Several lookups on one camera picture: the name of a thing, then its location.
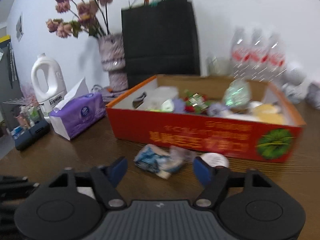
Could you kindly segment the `white round lid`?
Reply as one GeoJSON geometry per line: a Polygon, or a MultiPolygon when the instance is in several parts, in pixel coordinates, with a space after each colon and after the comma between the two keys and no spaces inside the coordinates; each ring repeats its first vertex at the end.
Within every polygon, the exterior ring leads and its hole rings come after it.
{"type": "Polygon", "coordinates": [[[229,161],[224,155],[209,152],[202,154],[200,158],[211,167],[222,166],[229,168],[229,161]]]}

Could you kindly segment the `blue white snack wrapper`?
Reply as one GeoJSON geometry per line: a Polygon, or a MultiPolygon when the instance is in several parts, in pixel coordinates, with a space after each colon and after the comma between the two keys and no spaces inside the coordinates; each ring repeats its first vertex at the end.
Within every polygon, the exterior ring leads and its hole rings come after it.
{"type": "Polygon", "coordinates": [[[147,144],[135,156],[134,163],[144,171],[168,179],[184,165],[184,159],[179,155],[171,155],[161,148],[147,144]]]}

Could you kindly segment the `lilac knitted cloth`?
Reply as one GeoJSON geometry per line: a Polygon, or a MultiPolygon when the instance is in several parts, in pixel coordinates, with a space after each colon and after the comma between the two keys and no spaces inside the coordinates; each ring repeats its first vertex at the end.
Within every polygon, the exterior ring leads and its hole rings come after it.
{"type": "Polygon", "coordinates": [[[184,114],[185,113],[185,101],[182,99],[173,99],[172,100],[173,104],[174,104],[174,113],[178,113],[178,114],[184,114]]]}

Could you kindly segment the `purple tissue pack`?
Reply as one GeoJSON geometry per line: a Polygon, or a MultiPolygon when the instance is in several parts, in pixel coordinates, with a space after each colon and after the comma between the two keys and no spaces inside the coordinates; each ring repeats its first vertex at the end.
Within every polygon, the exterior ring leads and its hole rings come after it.
{"type": "Polygon", "coordinates": [[[53,108],[49,118],[54,131],[71,140],[105,115],[101,93],[90,92],[83,78],[53,108]]]}

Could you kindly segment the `orange cardboard box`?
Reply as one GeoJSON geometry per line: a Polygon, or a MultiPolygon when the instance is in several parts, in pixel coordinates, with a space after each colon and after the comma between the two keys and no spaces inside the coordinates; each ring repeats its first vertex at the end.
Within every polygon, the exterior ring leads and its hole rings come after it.
{"type": "Polygon", "coordinates": [[[182,98],[188,90],[219,100],[231,81],[230,77],[152,76],[107,104],[113,133],[118,139],[161,147],[178,146],[274,163],[287,161],[305,121],[272,83],[250,81],[249,87],[254,100],[276,103],[280,107],[284,118],[282,124],[276,117],[257,122],[201,114],[152,112],[133,107],[136,98],[161,86],[176,87],[182,98]]]}

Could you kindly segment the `white detergent jug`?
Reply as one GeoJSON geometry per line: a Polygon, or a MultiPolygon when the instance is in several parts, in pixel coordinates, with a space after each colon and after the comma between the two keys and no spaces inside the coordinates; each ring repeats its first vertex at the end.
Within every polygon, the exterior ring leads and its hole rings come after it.
{"type": "Polygon", "coordinates": [[[49,114],[67,94],[62,70],[58,62],[46,56],[45,53],[38,55],[31,69],[31,83],[44,119],[50,123],[49,114]],[[41,82],[37,75],[39,71],[43,72],[44,83],[47,85],[47,89],[41,87],[41,82]]]}

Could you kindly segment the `clear glass cup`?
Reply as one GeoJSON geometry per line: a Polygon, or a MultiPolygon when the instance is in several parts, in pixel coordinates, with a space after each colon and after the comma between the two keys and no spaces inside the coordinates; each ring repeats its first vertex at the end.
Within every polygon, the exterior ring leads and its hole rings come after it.
{"type": "Polygon", "coordinates": [[[227,58],[209,55],[206,58],[206,63],[209,76],[229,75],[229,60],[227,58]]]}

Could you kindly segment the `white astronaut speaker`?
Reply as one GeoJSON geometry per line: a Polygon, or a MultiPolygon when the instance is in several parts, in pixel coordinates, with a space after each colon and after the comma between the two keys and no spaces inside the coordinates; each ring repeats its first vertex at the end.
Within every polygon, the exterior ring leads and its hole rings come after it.
{"type": "Polygon", "coordinates": [[[281,87],[286,98],[294,105],[302,101],[300,86],[306,79],[306,73],[303,66],[298,61],[290,61],[286,65],[286,69],[283,71],[282,80],[283,85],[281,87]]]}

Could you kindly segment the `right water bottle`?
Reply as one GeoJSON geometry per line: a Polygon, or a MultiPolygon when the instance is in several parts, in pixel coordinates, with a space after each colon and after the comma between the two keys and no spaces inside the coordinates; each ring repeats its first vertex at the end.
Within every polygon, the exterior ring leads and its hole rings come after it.
{"type": "Polygon", "coordinates": [[[272,33],[268,41],[267,81],[278,82],[285,65],[285,43],[279,33],[272,33]]]}

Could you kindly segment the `water bottle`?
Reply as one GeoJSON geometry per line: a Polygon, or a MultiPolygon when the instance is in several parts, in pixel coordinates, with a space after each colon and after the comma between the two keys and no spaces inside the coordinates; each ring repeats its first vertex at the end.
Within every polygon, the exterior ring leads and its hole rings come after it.
{"type": "Polygon", "coordinates": [[[236,28],[231,44],[230,66],[235,79],[245,79],[249,67],[249,42],[243,27],[236,28]]]}
{"type": "Polygon", "coordinates": [[[265,80],[267,58],[267,40],[263,34],[263,30],[261,28],[255,28],[253,30],[249,51],[248,78],[250,80],[265,80]]]}
{"type": "Polygon", "coordinates": [[[268,41],[267,81],[278,82],[285,65],[285,43],[279,33],[272,33],[268,41]]]}

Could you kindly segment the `left water bottle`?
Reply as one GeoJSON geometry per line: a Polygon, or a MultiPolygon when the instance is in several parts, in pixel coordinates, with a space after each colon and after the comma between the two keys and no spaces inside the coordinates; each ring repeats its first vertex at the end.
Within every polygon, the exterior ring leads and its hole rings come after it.
{"type": "Polygon", "coordinates": [[[235,79],[245,79],[249,67],[249,42],[243,27],[236,28],[231,44],[230,66],[235,79]]]}

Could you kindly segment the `floral tin box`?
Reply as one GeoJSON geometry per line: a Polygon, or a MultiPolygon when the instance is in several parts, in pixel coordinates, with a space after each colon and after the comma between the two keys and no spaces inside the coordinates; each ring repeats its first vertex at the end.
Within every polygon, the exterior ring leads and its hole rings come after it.
{"type": "Polygon", "coordinates": [[[306,102],[313,108],[320,110],[320,87],[319,83],[311,82],[305,97],[306,102]]]}

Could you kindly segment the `middle water bottle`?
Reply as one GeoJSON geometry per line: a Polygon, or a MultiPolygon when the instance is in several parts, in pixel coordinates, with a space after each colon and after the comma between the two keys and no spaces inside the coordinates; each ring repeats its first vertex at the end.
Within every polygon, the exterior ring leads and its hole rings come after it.
{"type": "Polygon", "coordinates": [[[263,34],[263,30],[261,28],[255,28],[253,30],[249,51],[248,78],[250,80],[265,80],[267,58],[267,40],[263,34]]]}

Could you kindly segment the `black paper bag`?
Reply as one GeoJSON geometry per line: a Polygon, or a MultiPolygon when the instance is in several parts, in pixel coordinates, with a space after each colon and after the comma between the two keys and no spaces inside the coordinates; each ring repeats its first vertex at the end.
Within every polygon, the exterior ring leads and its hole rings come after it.
{"type": "Polygon", "coordinates": [[[129,87],[157,74],[199,75],[200,54],[192,2],[144,0],[121,11],[129,87]]]}

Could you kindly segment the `dried pink flowers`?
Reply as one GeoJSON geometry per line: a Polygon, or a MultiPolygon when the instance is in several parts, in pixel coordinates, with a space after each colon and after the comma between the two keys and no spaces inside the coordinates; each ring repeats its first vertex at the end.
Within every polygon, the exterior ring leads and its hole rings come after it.
{"type": "Polygon", "coordinates": [[[107,7],[113,0],[55,0],[55,10],[59,14],[70,12],[74,19],[65,21],[50,18],[46,21],[50,33],[60,38],[78,38],[80,33],[96,39],[110,36],[107,7]]]}

